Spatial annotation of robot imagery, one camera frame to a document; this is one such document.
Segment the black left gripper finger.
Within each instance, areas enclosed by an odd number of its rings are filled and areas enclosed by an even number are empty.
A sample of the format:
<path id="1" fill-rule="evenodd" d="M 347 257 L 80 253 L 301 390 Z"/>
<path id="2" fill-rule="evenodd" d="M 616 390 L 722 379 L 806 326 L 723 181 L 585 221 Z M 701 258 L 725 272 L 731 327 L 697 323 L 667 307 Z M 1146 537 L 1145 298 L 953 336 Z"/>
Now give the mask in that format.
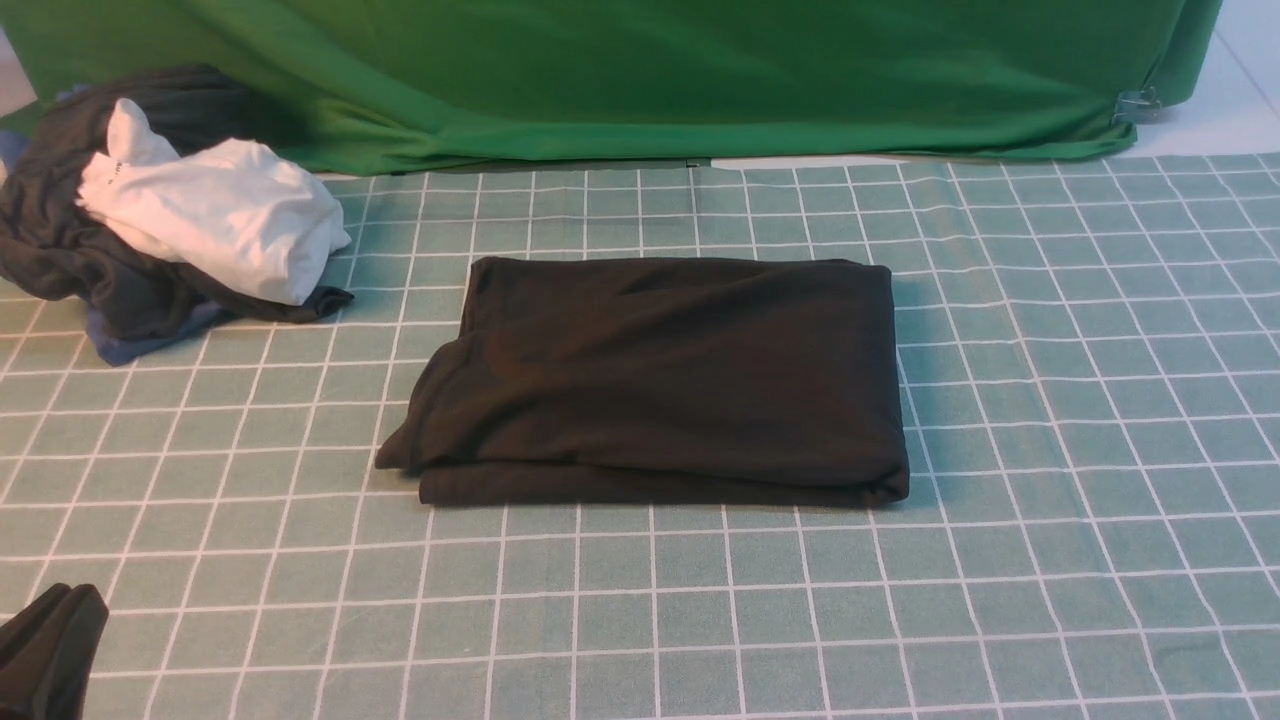
<path id="1" fill-rule="evenodd" d="M 38 717 L 81 719 L 110 612 L 96 585 L 56 584 L 54 589 L 55 603 L 46 621 L 51 650 Z"/>
<path id="2" fill-rule="evenodd" d="M 1 717 L 63 719 L 65 688 L 58 675 L 59 606 L 70 587 L 58 583 L 1 629 Z"/>

